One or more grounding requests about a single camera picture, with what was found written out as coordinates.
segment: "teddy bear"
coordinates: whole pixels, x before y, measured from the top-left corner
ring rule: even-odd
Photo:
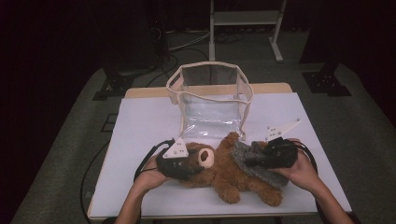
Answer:
[[[238,203],[240,201],[240,191],[253,191],[264,203],[270,206],[279,206],[282,202],[282,191],[256,176],[247,175],[234,162],[231,152],[235,142],[238,141],[238,133],[229,133],[221,140],[218,148],[200,144],[188,143],[190,151],[196,150],[200,153],[192,153],[187,159],[181,162],[185,167],[194,168],[206,161],[209,165],[202,172],[193,175],[189,180],[180,180],[180,183],[187,188],[213,187],[219,197],[226,203]]]

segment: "forearm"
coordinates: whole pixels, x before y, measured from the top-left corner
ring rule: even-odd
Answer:
[[[341,204],[332,195],[332,192],[324,183],[318,184],[310,192],[314,195],[325,217],[330,223],[353,223]]]
[[[147,190],[132,187],[115,224],[135,224],[140,214],[143,197],[147,192]]]

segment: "dark background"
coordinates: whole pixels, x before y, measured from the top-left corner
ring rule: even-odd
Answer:
[[[1,223],[14,216],[78,94],[96,70],[105,63],[158,65],[166,54],[165,45],[153,41],[149,27],[208,28],[208,0],[163,0],[161,16],[159,1],[147,1],[148,6],[142,2],[1,1]],[[216,7],[249,10],[278,8],[278,4],[219,0]],[[330,57],[344,63],[359,75],[393,124],[394,9],[390,1],[289,1],[282,23],[284,30],[311,28],[302,63]]]

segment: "gray carpet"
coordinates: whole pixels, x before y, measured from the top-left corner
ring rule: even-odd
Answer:
[[[289,83],[293,91],[298,92],[332,168],[361,222],[394,223],[394,127],[363,88],[359,77],[342,64],[335,74],[352,96],[329,97],[324,93],[311,93],[302,72],[317,71],[321,64],[298,64],[308,33],[280,33],[278,45],[284,57],[283,63],[275,61],[267,40],[269,35],[250,34],[231,45],[216,45],[217,60],[239,65],[251,83]],[[170,34],[170,45],[186,43],[196,37]],[[208,55],[207,42],[190,48],[203,51],[206,57]],[[186,49],[172,54],[178,58],[177,67],[183,63],[205,61],[205,55],[195,50]],[[171,58],[163,68],[170,69],[174,64],[176,61]],[[136,78],[134,87],[145,87],[161,72],[158,69]],[[164,86],[166,79],[166,76],[161,76],[150,86]],[[106,155],[105,143],[111,137],[111,133],[103,132],[102,128],[108,115],[118,112],[121,99],[92,100],[105,80],[105,73],[100,69],[82,90],[12,223],[88,223],[79,201],[81,180],[92,159],[100,152],[83,183],[82,197],[86,210]],[[220,221],[224,224],[247,222],[274,223],[271,218]],[[212,220],[165,220],[163,223],[212,223]],[[321,222],[318,216],[298,216],[284,217],[283,223]]]

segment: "transparent tote bag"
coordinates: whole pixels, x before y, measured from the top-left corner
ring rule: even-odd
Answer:
[[[166,83],[181,112],[180,137],[224,138],[237,132],[245,139],[253,89],[234,64],[203,62],[181,65]]]

